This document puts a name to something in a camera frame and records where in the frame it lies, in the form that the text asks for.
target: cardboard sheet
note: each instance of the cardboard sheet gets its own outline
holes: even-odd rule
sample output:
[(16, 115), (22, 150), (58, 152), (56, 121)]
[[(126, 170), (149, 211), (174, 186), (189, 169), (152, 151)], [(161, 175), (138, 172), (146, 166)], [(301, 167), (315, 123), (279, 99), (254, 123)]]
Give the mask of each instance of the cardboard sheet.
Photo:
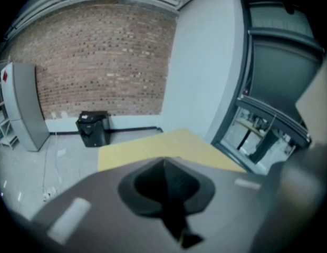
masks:
[(245, 172), (230, 158), (187, 129), (103, 146), (99, 149), (98, 171), (156, 157), (181, 157), (213, 168)]
[(296, 102), (296, 108), (315, 143), (327, 144), (327, 54), (309, 87)]

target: red label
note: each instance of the red label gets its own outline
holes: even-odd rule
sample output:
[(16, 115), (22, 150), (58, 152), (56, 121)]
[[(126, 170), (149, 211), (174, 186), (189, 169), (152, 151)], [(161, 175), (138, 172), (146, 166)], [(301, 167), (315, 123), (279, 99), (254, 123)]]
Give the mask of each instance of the red label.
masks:
[(3, 74), (3, 81), (6, 82), (6, 79), (7, 79), (7, 73), (6, 73), (6, 71), (4, 71), (4, 74)]

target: gray floor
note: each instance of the gray floor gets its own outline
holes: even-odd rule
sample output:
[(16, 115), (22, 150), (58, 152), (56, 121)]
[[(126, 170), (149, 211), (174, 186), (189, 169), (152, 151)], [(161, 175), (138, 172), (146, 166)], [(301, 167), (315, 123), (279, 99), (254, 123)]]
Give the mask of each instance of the gray floor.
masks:
[[(112, 134), (111, 144), (158, 133), (157, 130), (118, 132)], [(86, 148), (79, 135), (50, 136), (39, 152), (27, 152), (20, 144), (14, 150), (0, 146), (0, 193), (5, 203), (31, 219), (45, 204), (45, 190), (54, 188), (59, 194), (97, 172), (98, 149)]]

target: baseboard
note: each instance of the baseboard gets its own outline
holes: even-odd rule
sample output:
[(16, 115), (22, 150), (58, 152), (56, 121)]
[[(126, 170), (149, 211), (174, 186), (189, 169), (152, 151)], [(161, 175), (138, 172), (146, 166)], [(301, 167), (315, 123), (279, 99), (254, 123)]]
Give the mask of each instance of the baseboard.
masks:
[[(161, 128), (158, 128), (156, 126), (148, 126), (145, 128), (131, 128), (131, 129), (111, 129), (109, 130), (111, 133), (116, 133), (116, 132), (126, 132), (126, 131), (139, 131), (139, 130), (152, 130), (156, 129), (160, 132), (163, 132)], [(76, 135), (79, 134), (79, 131), (69, 131), (69, 132), (50, 132), (50, 135)]]
[[(148, 127), (159, 127), (159, 115), (117, 115), (110, 116), (110, 128), (118, 129), (137, 129)], [(49, 132), (75, 132), (77, 131), (76, 121), (78, 118), (60, 118), (45, 120)]]

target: trash bin lid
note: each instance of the trash bin lid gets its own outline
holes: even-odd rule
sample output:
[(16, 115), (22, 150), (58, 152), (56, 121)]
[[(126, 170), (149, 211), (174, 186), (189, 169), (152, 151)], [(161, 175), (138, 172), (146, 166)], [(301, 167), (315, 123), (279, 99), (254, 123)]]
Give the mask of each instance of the trash bin lid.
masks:
[(79, 115), (78, 123), (95, 123), (97, 121), (106, 119), (107, 117), (107, 111), (83, 111)]

